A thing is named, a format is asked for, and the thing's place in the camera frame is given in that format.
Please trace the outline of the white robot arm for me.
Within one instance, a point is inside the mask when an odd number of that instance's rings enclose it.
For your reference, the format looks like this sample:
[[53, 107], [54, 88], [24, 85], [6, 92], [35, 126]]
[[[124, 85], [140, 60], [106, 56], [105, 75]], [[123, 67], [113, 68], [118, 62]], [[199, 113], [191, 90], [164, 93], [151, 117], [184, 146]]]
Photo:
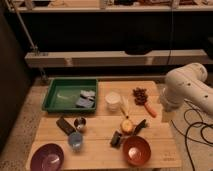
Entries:
[[206, 68], [200, 63], [190, 63], [169, 71], [159, 97], [164, 110], [175, 110], [188, 99], [213, 116], [213, 88], [205, 84], [207, 76]]

